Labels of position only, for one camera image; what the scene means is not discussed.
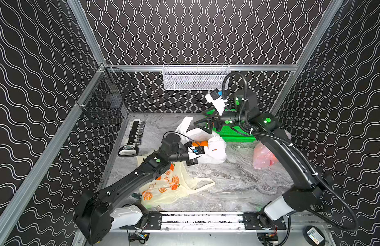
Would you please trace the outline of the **large orange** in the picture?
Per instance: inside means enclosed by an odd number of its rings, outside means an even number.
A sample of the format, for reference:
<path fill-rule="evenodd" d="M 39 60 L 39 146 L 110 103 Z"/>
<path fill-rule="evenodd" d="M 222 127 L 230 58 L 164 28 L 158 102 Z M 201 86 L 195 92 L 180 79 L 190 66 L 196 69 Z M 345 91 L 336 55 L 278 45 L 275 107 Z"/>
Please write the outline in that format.
<path fill-rule="evenodd" d="M 199 146 L 207 147 L 208 146 L 208 141 L 193 142 L 192 146 L 194 146 L 194 147 L 199 147 Z"/>

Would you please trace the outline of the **yellow bag with orange print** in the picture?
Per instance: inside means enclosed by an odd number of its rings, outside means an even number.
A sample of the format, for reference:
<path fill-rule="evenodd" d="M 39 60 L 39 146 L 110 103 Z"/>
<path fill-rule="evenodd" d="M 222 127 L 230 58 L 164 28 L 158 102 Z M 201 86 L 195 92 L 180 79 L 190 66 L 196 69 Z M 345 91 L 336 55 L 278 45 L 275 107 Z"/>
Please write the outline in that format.
<path fill-rule="evenodd" d="M 215 185 L 210 178 L 192 178 L 186 167 L 185 162 L 171 163 L 165 173 L 139 188 L 141 204 L 147 209 L 172 204 Z"/>

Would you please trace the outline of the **white plastic bag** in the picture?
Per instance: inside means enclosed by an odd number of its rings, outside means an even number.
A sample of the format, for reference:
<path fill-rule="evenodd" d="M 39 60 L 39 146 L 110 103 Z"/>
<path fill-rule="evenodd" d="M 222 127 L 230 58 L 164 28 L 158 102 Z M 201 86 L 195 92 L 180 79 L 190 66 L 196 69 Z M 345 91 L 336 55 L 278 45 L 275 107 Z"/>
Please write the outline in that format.
<path fill-rule="evenodd" d="M 194 128 L 189 130 L 189 127 L 193 121 L 192 117 L 186 116 L 176 129 L 179 133 L 181 142 L 183 144 L 192 142 L 192 149 L 198 147 L 198 145 L 204 147 L 204 154 L 197 157 L 198 164 L 222 164 L 227 159 L 226 147 L 227 144 L 224 139 L 215 131 L 212 134 L 208 134 L 205 131 Z"/>

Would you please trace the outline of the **pink plastic bag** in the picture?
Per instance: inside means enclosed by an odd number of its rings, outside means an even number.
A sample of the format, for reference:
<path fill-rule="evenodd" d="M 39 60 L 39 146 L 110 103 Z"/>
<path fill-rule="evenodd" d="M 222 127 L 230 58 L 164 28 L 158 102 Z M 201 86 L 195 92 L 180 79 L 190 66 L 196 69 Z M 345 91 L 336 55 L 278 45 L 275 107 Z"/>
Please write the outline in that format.
<path fill-rule="evenodd" d="M 253 152 L 253 167 L 254 169 L 263 169 L 279 163 L 277 157 L 259 141 Z"/>

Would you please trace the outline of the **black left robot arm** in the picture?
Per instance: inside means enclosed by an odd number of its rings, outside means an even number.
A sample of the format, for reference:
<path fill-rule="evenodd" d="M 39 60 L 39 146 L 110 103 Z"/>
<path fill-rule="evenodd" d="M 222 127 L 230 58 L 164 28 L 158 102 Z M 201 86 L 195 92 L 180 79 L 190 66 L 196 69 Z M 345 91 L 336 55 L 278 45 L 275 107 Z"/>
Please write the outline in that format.
<path fill-rule="evenodd" d="M 118 182 L 99 191 L 85 191 L 75 208 L 74 222 L 90 245 L 96 244 L 112 229 L 111 214 L 143 185 L 161 177 L 174 162 L 191 162 L 189 145 L 181 142 L 183 135 L 168 131 L 161 146 L 134 171 Z"/>

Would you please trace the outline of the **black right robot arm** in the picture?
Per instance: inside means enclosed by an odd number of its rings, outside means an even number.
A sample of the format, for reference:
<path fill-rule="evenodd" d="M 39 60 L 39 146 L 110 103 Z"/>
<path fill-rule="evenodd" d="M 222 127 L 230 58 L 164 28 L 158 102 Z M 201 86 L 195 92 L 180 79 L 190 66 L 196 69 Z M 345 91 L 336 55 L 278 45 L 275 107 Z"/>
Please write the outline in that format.
<path fill-rule="evenodd" d="M 244 82 L 244 88 L 235 99 L 229 102 L 226 85 L 235 75 Z M 292 187 L 272 202 L 265 205 L 258 213 L 257 223 L 262 228 L 272 228 L 282 216 L 296 212 L 308 211 L 328 224 L 346 232 L 359 229 L 358 218 L 352 208 L 331 188 L 329 182 L 316 171 L 302 152 L 293 145 L 286 132 L 271 113 L 262 113 L 258 108 L 257 98 L 248 90 L 245 76 L 241 72 L 230 72 L 222 81 L 222 89 L 215 89 L 206 95 L 206 100 L 213 104 L 212 114 L 204 111 L 204 119 L 194 122 L 194 126 L 208 134 L 219 132 L 223 126 L 241 136 L 254 137 L 260 141 L 286 169 L 293 181 Z M 312 205 L 321 200 L 324 191 L 335 197 L 351 215 L 353 225 L 345 227 L 312 209 Z"/>

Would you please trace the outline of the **green plastic basket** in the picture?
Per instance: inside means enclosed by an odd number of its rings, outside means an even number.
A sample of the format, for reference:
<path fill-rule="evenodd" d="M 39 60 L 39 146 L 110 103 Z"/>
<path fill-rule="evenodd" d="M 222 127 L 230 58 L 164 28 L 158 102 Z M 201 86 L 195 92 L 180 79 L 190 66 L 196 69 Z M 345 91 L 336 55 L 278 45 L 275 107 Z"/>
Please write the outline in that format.
<path fill-rule="evenodd" d="M 252 135 L 247 135 L 245 132 L 243 132 L 239 126 L 234 127 L 235 130 L 232 130 L 230 126 L 223 126 L 221 131 L 217 131 L 214 129 L 214 131 L 217 132 L 226 142 L 255 142 L 256 138 Z"/>

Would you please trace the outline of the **black round device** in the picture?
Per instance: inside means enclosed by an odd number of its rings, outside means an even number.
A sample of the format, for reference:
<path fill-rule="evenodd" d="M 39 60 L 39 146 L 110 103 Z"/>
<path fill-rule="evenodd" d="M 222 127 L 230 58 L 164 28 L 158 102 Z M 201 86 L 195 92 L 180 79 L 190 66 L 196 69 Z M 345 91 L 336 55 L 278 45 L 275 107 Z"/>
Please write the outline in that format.
<path fill-rule="evenodd" d="M 324 246 L 326 243 L 324 234 L 317 227 L 307 226 L 303 231 L 303 235 L 311 246 Z"/>

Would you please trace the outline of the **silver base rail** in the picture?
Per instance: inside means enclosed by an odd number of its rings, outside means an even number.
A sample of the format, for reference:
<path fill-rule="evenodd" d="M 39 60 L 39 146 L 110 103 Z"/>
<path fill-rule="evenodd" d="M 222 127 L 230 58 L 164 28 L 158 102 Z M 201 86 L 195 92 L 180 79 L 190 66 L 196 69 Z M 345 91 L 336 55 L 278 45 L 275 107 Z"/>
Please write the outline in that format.
<path fill-rule="evenodd" d="M 262 227 L 257 212 L 150 212 L 140 225 L 125 226 L 138 232 L 280 232 L 288 228 L 284 218 Z"/>

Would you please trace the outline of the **socket set rail holder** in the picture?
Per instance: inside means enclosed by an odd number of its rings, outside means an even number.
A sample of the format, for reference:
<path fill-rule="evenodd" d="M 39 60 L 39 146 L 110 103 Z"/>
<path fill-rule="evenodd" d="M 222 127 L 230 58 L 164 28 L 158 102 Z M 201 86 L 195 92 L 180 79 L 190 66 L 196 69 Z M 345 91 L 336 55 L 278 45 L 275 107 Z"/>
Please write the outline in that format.
<path fill-rule="evenodd" d="M 139 146 L 142 144 L 144 128 L 144 121 L 139 119 L 133 120 L 127 144 L 119 148 L 119 157 L 135 157 L 139 154 Z"/>

